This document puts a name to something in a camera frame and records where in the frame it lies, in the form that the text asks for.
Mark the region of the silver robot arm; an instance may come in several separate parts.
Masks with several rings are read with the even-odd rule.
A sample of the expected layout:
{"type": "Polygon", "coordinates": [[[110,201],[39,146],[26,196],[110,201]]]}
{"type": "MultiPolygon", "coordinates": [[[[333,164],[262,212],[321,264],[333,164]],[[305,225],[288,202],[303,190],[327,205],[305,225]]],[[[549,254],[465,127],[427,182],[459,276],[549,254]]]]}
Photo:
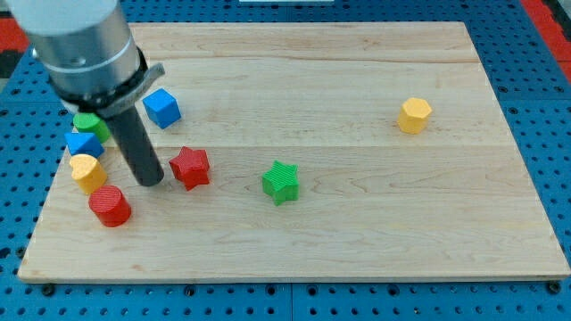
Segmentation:
{"type": "Polygon", "coordinates": [[[46,68],[51,86],[72,112],[110,119],[128,111],[164,74],[149,67],[118,0],[7,0],[46,68]]]}

